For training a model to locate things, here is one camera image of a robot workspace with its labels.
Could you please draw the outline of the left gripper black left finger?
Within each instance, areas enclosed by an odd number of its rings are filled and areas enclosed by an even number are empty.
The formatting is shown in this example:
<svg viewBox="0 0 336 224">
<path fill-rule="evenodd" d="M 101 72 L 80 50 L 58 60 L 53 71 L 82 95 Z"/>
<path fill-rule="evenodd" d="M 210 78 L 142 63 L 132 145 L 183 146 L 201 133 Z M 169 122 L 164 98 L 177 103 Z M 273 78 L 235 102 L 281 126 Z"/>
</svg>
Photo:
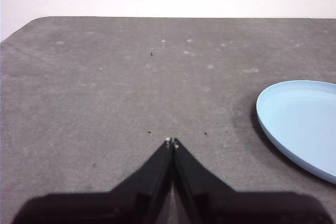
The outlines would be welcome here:
<svg viewBox="0 0 336 224">
<path fill-rule="evenodd" d="M 156 223 L 172 184 L 171 139 L 111 191 L 56 193 L 23 204 L 13 223 Z"/>
</svg>

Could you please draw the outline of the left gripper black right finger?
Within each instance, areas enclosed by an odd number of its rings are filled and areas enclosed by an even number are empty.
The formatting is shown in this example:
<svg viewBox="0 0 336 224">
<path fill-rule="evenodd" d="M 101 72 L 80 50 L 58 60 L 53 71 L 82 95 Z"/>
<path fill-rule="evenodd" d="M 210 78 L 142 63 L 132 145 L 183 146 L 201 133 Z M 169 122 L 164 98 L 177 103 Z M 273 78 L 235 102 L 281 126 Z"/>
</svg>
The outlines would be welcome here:
<svg viewBox="0 0 336 224">
<path fill-rule="evenodd" d="M 332 223 L 316 198 L 290 191 L 236 191 L 173 140 L 174 188 L 189 223 Z"/>
</svg>

